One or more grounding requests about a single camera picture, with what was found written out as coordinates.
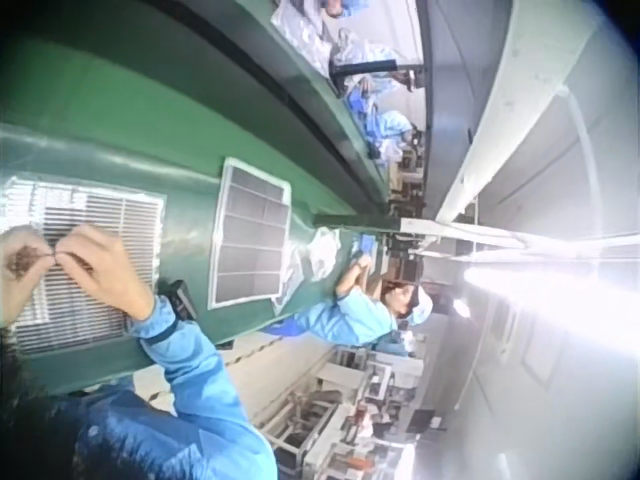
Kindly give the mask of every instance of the finger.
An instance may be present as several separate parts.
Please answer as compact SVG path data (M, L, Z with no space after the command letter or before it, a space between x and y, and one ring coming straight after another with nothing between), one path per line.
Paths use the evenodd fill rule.
M82 258L92 267L100 263L104 252L102 245L78 233L67 235L56 245L56 257L58 253L72 253Z
M33 292L33 290L38 286L38 283L40 283L42 276L47 273L55 263L56 261L51 255L46 255L36 260L27 273L25 273L19 280L18 284L20 285L20 290L25 293L28 292L28 295L30 296L31 292Z
M0 237L0 244L5 256L13 255L25 246L32 247L43 255L53 253L40 232L31 225L21 225L6 231Z
M82 268L71 256L65 253L57 253L58 265L78 284L85 292L92 295L98 290L98 283Z
M110 246L116 238L111 233L99 227L96 227L95 225L90 225L88 223L78 225L72 230L71 233L72 234L79 233L81 235L84 235L85 237L90 238L97 244L102 245L104 247Z

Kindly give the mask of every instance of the blue uniform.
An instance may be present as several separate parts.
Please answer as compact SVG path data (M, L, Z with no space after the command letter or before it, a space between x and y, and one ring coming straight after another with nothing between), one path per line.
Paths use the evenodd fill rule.
M327 8L327 0L323 0L320 5L322 8ZM342 0L340 18L351 17L367 8L369 8L369 0Z
M364 345L397 329L389 309L359 287L337 301L314 305L293 319L300 329L339 345Z
M393 332L380 337L375 343L374 350L376 352L388 353L389 355L398 355L400 357L409 356L409 352L407 352L406 348L404 347L402 339L396 338L393 335Z
M347 96L347 105L354 112L364 128L367 140L379 145L382 140L395 140L399 147L404 145L402 134L413 130L413 125L397 110L378 113L371 100L362 96L360 88L355 88Z
M275 458L251 425L222 357L194 322L177 322L166 298L156 299L145 322L130 322L145 352L165 369L177 417L159 412L132 391L104 386L84 398L64 400L85 428L79 448L105 436L137 446L170 472L210 480L276 480Z

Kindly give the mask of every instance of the rectangular filter grid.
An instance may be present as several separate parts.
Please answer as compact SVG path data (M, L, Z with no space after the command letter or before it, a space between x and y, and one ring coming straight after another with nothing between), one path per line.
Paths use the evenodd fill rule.
M213 235L209 308L280 294L290 215L289 183L227 159Z
M30 224L54 246L76 225L96 225L122 237L140 278L154 286L163 197L14 177L3 187L3 200L1 231ZM123 312L93 300L55 266L16 321L15 335L23 353L51 352L122 337L124 320Z

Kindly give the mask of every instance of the hand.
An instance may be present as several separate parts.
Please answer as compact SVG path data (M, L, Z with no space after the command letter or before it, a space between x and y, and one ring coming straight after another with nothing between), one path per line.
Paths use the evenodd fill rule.
M122 240L92 225L80 225L56 245L56 261L87 294L144 321L154 296L131 265Z
M53 250L37 230L22 226L0 236L2 318L11 325L25 307L42 276L55 264Z
M371 264L373 263L373 259L371 258L370 255L363 253L358 259L357 263L360 266L360 268L365 269L365 268L371 267Z

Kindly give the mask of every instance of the green conveyor housing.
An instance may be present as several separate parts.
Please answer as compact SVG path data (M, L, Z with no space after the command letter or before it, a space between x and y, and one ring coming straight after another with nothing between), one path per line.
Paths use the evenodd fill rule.
M1 57L3 180L30 172L166 195L160 276L187 282L203 331L219 343L271 322L269 301L206 308L222 165L233 156L291 183L291 239L300 244L313 237L316 213L379 212L384 175L342 101L232 0L212 2L221 8L215 22L194 14L195 23L154 2L86 3L43 15ZM350 247L343 233L338 266ZM284 313L325 298L337 273L305 282ZM124 338L29 364L52 391L68 391L148 361Z

